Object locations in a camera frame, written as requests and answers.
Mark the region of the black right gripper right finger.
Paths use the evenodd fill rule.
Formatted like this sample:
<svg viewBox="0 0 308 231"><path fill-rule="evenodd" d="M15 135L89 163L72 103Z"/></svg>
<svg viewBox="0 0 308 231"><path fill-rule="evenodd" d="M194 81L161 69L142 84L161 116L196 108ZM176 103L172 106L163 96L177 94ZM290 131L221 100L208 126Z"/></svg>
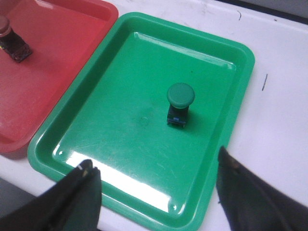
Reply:
<svg viewBox="0 0 308 231"><path fill-rule="evenodd" d="M216 189L232 231L306 231L308 208L248 170L225 147Z"/></svg>

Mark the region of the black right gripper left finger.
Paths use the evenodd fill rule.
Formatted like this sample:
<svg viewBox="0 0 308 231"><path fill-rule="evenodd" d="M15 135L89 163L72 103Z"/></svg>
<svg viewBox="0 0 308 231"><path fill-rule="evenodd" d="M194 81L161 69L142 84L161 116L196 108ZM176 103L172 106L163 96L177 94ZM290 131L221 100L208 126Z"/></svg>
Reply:
<svg viewBox="0 0 308 231"><path fill-rule="evenodd" d="M2 231L95 231L101 174L86 159L45 193L0 219Z"/></svg>

